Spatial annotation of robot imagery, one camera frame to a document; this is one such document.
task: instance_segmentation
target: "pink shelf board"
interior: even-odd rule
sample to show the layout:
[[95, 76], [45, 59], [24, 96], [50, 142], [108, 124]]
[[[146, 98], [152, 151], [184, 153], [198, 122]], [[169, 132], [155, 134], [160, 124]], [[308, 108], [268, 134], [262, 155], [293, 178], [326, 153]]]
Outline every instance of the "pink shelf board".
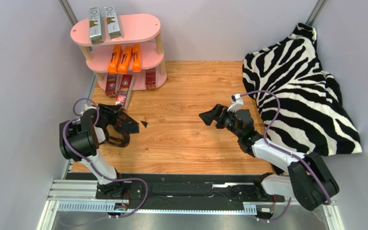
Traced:
[[[94, 49], [92, 54], [92, 60], [86, 60], [86, 64], [93, 72], [107, 73], [107, 66], [112, 58], [113, 46], [100, 46]], [[164, 58], [163, 54], [157, 54], [157, 46], [154, 42], [140, 43], [141, 52], [141, 69], [151, 69], [158, 66]], [[133, 62], [130, 61], [128, 70], [133, 70]]]
[[146, 42], [155, 38], [161, 29], [159, 19], [146, 13], [119, 15], [119, 24], [123, 32], [123, 38], [110, 39], [105, 17], [102, 18], [103, 33], [105, 34], [104, 42], [92, 44], [89, 38], [89, 19], [76, 23], [70, 31], [70, 37], [80, 46], [106, 46]]
[[[138, 90], [146, 90], [146, 71], [142, 70], [140, 72], [127, 72], [128, 74], [131, 74], [135, 78], [135, 82], [133, 85], [133, 91]], [[104, 91], [106, 88], [106, 81], [107, 81], [107, 74], [103, 75], [103, 80], [98, 81], [99, 87]], [[161, 75], [160, 73], [160, 66], [156, 68], [156, 87], [159, 88], [167, 81], [167, 74]]]

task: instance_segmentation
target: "box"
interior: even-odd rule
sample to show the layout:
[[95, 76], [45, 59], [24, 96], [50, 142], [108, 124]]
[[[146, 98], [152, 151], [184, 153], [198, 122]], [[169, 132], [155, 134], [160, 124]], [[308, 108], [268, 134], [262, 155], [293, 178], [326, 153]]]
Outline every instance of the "box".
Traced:
[[115, 45], [112, 51], [112, 58], [110, 59], [109, 65], [107, 66], [107, 71], [110, 74], [117, 73], [117, 67], [119, 65], [120, 57], [122, 56], [122, 46]]
[[132, 58], [132, 46], [126, 46], [125, 50], [123, 51], [122, 60], [117, 67], [117, 72], [122, 74], [127, 74], [127, 69], [130, 65], [130, 60]]
[[127, 110], [129, 106], [129, 99], [131, 96], [133, 84], [134, 84], [134, 77], [132, 75], [122, 75], [120, 77], [120, 87], [119, 93], [117, 95], [116, 103], [115, 104], [122, 104], [122, 107]]
[[141, 52], [140, 52], [140, 45], [134, 44], [133, 45], [133, 71], [139, 72], [141, 71]]
[[156, 89], [156, 68], [146, 70], [146, 89]]
[[108, 97], [117, 97], [117, 90], [119, 89], [119, 81], [116, 74], [107, 75], [105, 93]]
[[119, 18], [116, 14], [115, 6], [108, 6], [104, 8], [106, 16], [107, 31], [109, 32], [110, 39], [122, 38], [123, 32], [119, 24]]
[[102, 16], [99, 7], [89, 9], [89, 38], [92, 44], [103, 42]]

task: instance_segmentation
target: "zebra print blanket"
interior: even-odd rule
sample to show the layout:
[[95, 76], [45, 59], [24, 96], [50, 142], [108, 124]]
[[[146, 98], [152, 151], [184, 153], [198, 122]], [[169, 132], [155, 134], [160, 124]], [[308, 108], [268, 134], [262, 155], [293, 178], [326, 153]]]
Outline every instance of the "zebra print blanket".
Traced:
[[[299, 23], [285, 40], [246, 55], [243, 84], [248, 92], [268, 90], [280, 99], [280, 114], [268, 136], [294, 151], [330, 156], [360, 153], [360, 137], [342, 107], [340, 86], [323, 71], [316, 53], [316, 30]], [[277, 110], [269, 94], [250, 95], [264, 125]]]

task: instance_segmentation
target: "gray box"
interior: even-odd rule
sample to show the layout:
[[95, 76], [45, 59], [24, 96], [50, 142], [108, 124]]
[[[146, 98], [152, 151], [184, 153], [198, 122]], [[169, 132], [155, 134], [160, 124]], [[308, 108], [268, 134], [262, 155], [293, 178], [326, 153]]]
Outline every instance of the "gray box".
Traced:
[[89, 38], [92, 44], [103, 42], [102, 15], [99, 7], [89, 9]]
[[106, 16], [107, 30], [111, 39], [122, 38], [123, 32], [119, 24], [119, 18], [116, 14], [115, 6], [108, 6], [104, 8]]

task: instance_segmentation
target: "wooden floor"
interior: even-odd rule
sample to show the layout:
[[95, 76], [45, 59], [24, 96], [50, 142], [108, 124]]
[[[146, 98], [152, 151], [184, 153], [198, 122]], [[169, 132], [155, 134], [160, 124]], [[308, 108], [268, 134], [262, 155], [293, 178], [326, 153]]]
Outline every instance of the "wooden floor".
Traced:
[[[243, 153], [237, 138], [226, 129], [206, 126], [199, 113], [216, 104], [230, 105], [230, 96], [245, 92], [241, 62], [166, 62], [167, 82], [154, 91], [132, 92], [127, 111], [139, 122], [140, 133], [131, 134], [125, 148], [102, 144], [100, 152], [119, 172], [263, 174], [271, 165]], [[96, 103], [114, 104], [96, 86]], [[244, 98], [243, 108], [251, 110], [258, 132], [262, 120], [255, 102]], [[147, 128], [141, 121], [148, 122]], [[75, 163], [74, 172], [87, 171]]]

